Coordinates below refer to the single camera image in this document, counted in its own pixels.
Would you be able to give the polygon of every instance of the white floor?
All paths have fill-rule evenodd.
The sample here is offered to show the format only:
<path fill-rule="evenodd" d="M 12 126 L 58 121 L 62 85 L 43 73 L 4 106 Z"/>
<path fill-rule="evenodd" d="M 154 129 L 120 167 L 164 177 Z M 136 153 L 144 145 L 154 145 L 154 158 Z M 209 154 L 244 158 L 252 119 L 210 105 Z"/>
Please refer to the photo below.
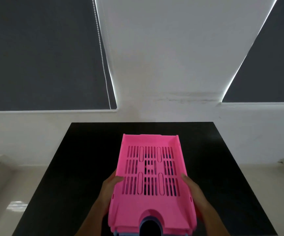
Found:
<path fill-rule="evenodd" d="M 284 167 L 240 166 L 279 236 L 284 236 Z M 0 236 L 11 236 L 46 167 L 17 172 L 0 193 Z"/>

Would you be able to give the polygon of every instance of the person's left arm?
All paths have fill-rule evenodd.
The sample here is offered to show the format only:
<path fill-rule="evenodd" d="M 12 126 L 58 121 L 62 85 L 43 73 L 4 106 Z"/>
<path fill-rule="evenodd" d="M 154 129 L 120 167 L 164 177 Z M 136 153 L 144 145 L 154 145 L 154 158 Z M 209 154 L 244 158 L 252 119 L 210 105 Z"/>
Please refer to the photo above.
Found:
<path fill-rule="evenodd" d="M 114 171 L 110 177 L 108 177 L 102 185 L 101 192 L 93 204 L 89 214 L 82 223 L 80 229 L 75 236 L 100 236 L 102 221 L 105 214 L 108 212 L 111 196 L 114 191 L 114 187 L 118 182 L 121 182 L 123 177 L 116 176 Z"/>

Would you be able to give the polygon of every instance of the black table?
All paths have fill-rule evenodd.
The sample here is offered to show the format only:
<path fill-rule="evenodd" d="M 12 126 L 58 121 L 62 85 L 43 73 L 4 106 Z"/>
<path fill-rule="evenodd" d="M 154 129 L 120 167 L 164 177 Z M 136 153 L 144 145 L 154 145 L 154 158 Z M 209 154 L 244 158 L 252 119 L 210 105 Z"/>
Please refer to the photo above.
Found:
<path fill-rule="evenodd" d="M 124 133 L 179 135 L 188 175 L 230 234 L 276 235 L 212 122 L 72 123 L 13 235 L 74 235 L 117 166 Z M 199 222 L 194 235 L 204 234 Z M 113 235 L 107 216 L 102 235 Z"/>

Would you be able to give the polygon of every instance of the pink plastic tray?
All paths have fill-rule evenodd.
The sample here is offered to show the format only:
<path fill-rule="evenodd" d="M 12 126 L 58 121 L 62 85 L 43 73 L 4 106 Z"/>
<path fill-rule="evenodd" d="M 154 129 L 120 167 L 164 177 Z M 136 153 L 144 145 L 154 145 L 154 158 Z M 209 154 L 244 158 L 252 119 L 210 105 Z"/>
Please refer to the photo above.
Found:
<path fill-rule="evenodd" d="M 196 214 L 180 174 L 186 172 L 178 136 L 123 135 L 108 225 L 114 234 L 138 235 L 155 217 L 162 234 L 192 235 Z"/>

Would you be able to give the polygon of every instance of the dark window shade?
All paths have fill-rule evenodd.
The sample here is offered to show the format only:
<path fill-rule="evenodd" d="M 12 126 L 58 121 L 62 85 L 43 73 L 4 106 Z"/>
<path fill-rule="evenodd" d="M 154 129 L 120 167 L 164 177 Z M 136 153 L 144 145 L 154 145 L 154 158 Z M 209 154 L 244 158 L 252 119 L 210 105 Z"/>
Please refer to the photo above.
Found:
<path fill-rule="evenodd" d="M 284 102 L 284 0 L 277 0 L 223 102 Z"/>
<path fill-rule="evenodd" d="M 0 0 L 0 111 L 117 108 L 95 12 L 92 0 Z"/>

